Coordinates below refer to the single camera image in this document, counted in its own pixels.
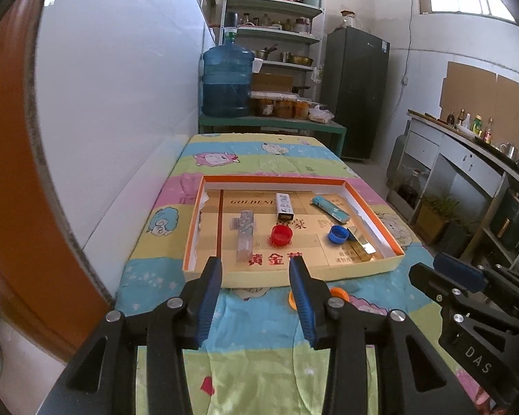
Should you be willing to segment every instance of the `dark green container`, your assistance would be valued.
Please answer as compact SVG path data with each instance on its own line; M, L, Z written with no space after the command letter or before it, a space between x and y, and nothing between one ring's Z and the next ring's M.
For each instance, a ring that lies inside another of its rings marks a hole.
M506 249L515 249L519 243L519 193L508 188L490 230Z

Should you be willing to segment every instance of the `colorful blanket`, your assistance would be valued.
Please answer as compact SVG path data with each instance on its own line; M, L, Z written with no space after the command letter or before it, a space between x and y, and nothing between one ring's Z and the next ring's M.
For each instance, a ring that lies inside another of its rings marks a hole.
M185 283L184 247L202 175L259 174L328 176L349 180L399 241L406 255L391 273L329 283L344 288L352 302L370 312L404 310L445 358L438 346L440 307L414 288L411 265L432 265L432 257L399 216L317 140L274 134L195 135L165 182L130 260L116 308L126 315L152 310ZM201 414L318 414L327 379L328 351L313 351L298 316L288 304L289 288L222 290L209 338L198 352L186 351L185 366L192 407ZM139 351L137 413L147 413L145 349ZM376 413L375 359L370 412Z

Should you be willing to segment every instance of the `water bottle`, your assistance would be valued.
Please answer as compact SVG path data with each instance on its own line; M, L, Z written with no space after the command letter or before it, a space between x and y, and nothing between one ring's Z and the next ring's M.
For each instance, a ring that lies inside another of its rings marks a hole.
M235 44L237 14L229 12L225 43L203 54L202 113L208 117L249 116L254 53Z

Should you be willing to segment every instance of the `blue bottle cap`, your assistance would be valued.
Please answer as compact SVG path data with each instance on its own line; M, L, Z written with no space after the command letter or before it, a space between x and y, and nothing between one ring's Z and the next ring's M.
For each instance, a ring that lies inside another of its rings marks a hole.
M348 240L348 230L344 226L335 224L329 231L329 240L337 245L341 245Z

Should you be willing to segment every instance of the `kitchen counter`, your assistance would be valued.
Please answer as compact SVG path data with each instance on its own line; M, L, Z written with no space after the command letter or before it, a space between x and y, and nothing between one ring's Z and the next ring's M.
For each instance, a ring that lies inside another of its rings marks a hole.
M479 246L494 244L504 257L502 264L519 271L519 249L504 248L490 230L490 223L507 192L512 187L519 191L519 172L455 129L435 118L409 110L411 117L407 142L389 185L388 201L413 225L421 209L424 195L451 195L458 200L457 214L464 222L476 225L472 240L460 259L471 263ZM397 189L419 169L421 193L410 206Z
M470 150L477 153L479 156L484 157L487 162L490 161L496 167L498 167L499 169L506 172L508 175L510 175L513 179L515 179L519 183L519 173L516 170L511 168L508 164L504 163L503 161L501 161L499 158L497 158L493 154L486 151L481 146L477 145L472 140L470 140L470 139L466 138L465 136L461 135L460 133L458 133L455 129L448 128L447 126L444 126L441 123L438 123L436 121L436 118L434 119L435 121L430 121L430 120L428 120L429 116L426 116L419 112L415 112L414 110L409 109L407 112L411 116L411 118L413 118L415 120L419 120L421 123L425 123L428 126L430 126L431 128L435 128L435 129L439 130L440 132L442 132L443 134L446 134L446 135L450 136L452 139L462 143L467 148L469 148Z

